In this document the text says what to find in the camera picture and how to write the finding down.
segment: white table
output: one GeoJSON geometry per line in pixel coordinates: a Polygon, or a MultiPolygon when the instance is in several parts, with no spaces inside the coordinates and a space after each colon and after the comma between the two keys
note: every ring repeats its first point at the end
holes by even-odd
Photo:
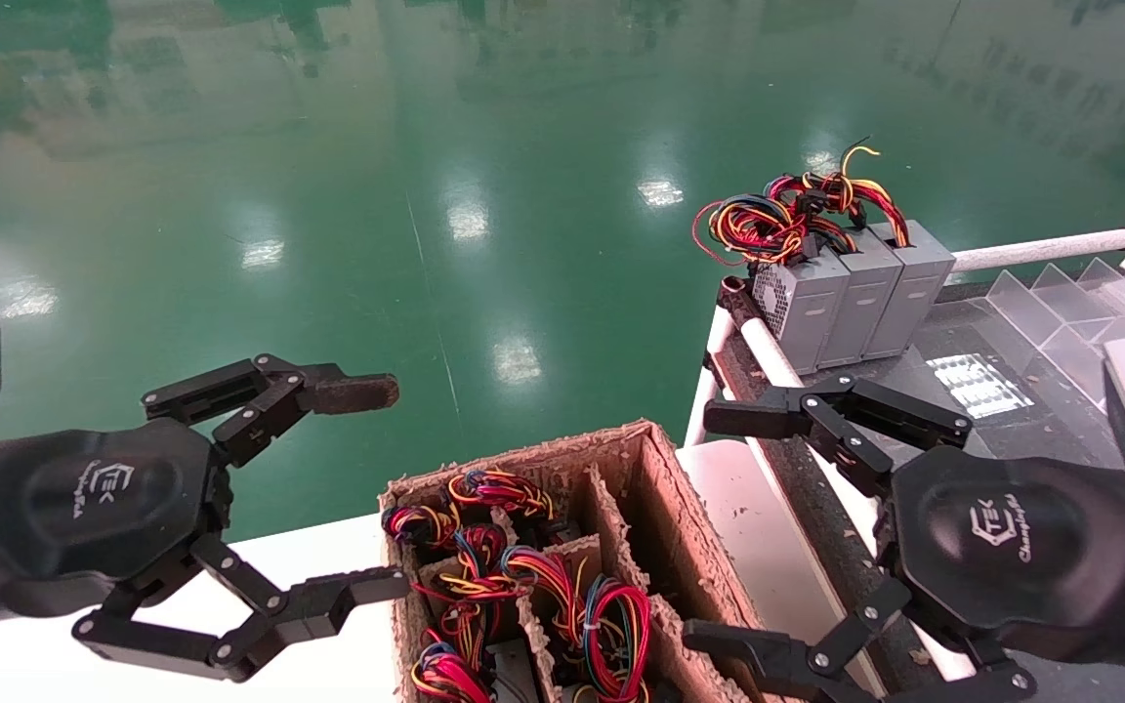
{"type": "MultiPolygon", "coordinates": [[[[735,440],[713,441],[682,449],[678,458],[767,625],[817,640],[835,623],[835,610],[795,538],[784,504],[772,494],[749,447],[735,440]]],[[[233,548],[285,588],[316,575],[382,565],[382,544],[379,516],[366,515],[251,539],[233,548]]],[[[341,700],[389,703],[397,674],[388,611],[387,603],[357,609],[339,637],[290,647],[244,685],[106,663],[69,634],[82,613],[4,620],[0,622],[0,702],[106,697],[115,703],[280,703],[300,693],[334,693],[341,700]]],[[[168,602],[137,616],[223,634],[249,612],[202,574],[168,602]]],[[[853,673],[870,681],[867,672],[853,673]]]]}

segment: gray power supply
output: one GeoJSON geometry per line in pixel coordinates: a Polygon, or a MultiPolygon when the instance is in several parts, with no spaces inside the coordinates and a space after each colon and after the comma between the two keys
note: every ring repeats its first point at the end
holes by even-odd
{"type": "MultiPolygon", "coordinates": [[[[888,223],[866,227],[881,241],[892,241],[892,226],[888,223]]],[[[928,316],[932,304],[945,285],[945,279],[954,265],[954,255],[936,241],[915,219],[907,222],[910,246],[889,252],[901,262],[901,278],[892,288],[892,295],[884,307],[875,332],[866,343],[862,359],[897,357],[910,345],[910,337],[919,328],[922,317],[928,316]]]]}
{"type": "Polygon", "coordinates": [[[848,269],[848,288],[840,298],[840,308],[831,332],[818,352],[818,368],[843,367],[862,360],[871,335],[875,333],[888,307],[892,289],[901,277],[902,263],[870,231],[852,233],[855,254],[839,254],[848,269]]]}
{"type": "Polygon", "coordinates": [[[754,301],[796,372],[817,369],[818,351],[831,332],[847,286],[848,269],[826,246],[796,267],[758,267],[754,301]]]}

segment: cardboard divider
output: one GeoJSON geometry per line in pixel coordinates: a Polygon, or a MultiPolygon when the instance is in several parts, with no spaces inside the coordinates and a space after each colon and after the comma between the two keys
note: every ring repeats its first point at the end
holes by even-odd
{"type": "MultiPolygon", "coordinates": [[[[477,459],[461,467],[451,466],[432,475],[404,477],[388,485],[381,506],[425,499],[466,470],[496,468],[523,476],[549,492],[559,515],[576,521],[586,534],[544,549],[562,556],[572,569],[588,556],[580,576],[584,591],[600,570],[650,593],[652,639],[648,684],[669,679],[688,703],[781,700],[758,693],[740,664],[720,663],[717,669],[710,657],[684,649],[680,640],[683,619],[687,618],[737,627],[763,625],[674,451],[662,427],[640,420],[609,431],[477,459]]],[[[492,521],[513,535],[514,520],[504,512],[492,511],[492,521]]],[[[418,574],[415,570],[418,561],[412,564],[411,555],[405,552],[392,544],[389,564],[403,565],[407,574],[418,574]]],[[[433,574],[433,569],[425,574],[433,574]]],[[[544,593],[529,593],[514,601],[514,613],[534,660],[543,703],[570,703],[561,700],[562,690],[554,681],[555,660],[549,651],[554,637],[550,619],[557,609],[552,597],[544,593]]],[[[418,633],[428,627],[428,613],[423,597],[412,595],[394,604],[395,645],[398,660],[406,664],[402,668],[403,703],[420,700],[411,685],[410,667],[418,655],[418,633]]]]}
{"type": "Polygon", "coordinates": [[[637,565],[628,546],[629,526],[619,512],[615,497],[606,488],[602,471],[596,466],[584,470],[588,489],[586,499],[594,522],[594,531],[602,538],[602,567],[606,574],[637,588],[648,591],[648,575],[637,565]]]}
{"type": "Polygon", "coordinates": [[[684,649],[684,643],[680,639],[684,623],[664,597],[650,596],[648,606],[652,619],[651,632],[655,645],[652,668],[673,682],[680,693],[684,694],[684,700],[750,703],[749,695],[742,691],[741,685],[737,685],[731,677],[720,675],[714,663],[711,663],[710,655],[684,649]]]}

